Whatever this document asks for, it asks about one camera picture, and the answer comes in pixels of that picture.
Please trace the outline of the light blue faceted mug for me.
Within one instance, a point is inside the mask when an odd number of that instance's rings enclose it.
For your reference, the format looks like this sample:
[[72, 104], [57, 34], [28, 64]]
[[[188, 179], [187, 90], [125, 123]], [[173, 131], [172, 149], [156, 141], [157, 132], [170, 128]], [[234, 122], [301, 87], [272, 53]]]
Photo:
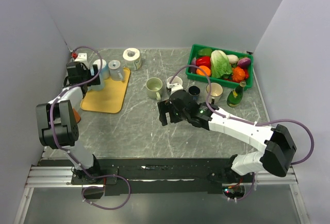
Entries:
[[104, 82], [104, 79], [101, 78], [100, 79], [100, 84], [98, 85], [91, 85], [90, 87], [88, 87], [88, 92], [89, 91], [101, 91], [103, 90], [105, 87], [105, 82]]

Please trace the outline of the white blue mug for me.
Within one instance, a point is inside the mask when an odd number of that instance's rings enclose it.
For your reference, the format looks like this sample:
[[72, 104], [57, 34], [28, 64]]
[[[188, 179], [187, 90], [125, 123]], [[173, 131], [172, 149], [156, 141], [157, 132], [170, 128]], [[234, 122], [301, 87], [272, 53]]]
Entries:
[[104, 59], [97, 59], [93, 62], [93, 65], [97, 66], [97, 69], [101, 69], [100, 76], [104, 80], [108, 79], [110, 77], [110, 71], [107, 62]]

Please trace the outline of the dark blue mug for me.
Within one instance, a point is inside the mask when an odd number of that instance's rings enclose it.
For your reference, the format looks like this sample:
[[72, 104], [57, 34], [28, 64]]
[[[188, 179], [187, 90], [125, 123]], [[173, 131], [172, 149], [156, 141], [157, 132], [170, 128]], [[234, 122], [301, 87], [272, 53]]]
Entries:
[[197, 86], [193, 85], [188, 88], [188, 94], [193, 98], [193, 100], [198, 101], [201, 90]]

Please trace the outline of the light green mug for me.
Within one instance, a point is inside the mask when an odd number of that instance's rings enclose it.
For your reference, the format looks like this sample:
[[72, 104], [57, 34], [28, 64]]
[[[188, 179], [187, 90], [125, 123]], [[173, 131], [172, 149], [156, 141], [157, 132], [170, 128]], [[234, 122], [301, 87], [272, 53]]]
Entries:
[[152, 77], [148, 79], [146, 82], [147, 96], [150, 99], [155, 99], [157, 101], [160, 101], [162, 96], [162, 87], [163, 87], [163, 83], [161, 79], [156, 77]]

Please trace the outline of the cream beige mug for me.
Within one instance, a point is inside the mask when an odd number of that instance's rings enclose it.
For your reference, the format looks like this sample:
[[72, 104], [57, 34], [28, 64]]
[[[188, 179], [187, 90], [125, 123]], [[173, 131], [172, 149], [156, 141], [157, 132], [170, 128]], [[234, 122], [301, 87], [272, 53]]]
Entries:
[[209, 94], [208, 102], [215, 105], [223, 94], [223, 88], [220, 84], [212, 82], [206, 87], [206, 93]]

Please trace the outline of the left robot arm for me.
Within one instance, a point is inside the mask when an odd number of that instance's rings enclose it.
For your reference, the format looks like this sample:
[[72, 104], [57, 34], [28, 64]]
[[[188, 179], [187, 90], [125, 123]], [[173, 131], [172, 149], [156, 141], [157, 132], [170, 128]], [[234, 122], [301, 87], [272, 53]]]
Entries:
[[78, 141], [79, 131], [73, 108], [80, 103], [92, 85], [101, 84], [101, 70], [97, 65], [89, 69], [84, 63], [67, 64], [67, 77], [61, 92], [53, 100], [36, 106], [40, 143], [62, 150], [73, 163], [73, 174], [82, 181], [96, 184], [102, 171], [95, 155]]

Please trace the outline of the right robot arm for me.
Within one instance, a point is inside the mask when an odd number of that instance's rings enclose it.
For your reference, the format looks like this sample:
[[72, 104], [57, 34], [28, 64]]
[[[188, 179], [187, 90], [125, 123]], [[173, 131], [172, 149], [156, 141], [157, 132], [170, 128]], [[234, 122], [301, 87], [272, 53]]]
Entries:
[[263, 170], [277, 177], [286, 176], [296, 145], [285, 126], [258, 126], [207, 101], [199, 104], [184, 90], [174, 92], [157, 106], [163, 126], [185, 120], [194, 127], [229, 135], [255, 148], [254, 152], [229, 158], [223, 170], [229, 181], [237, 182], [242, 176]]

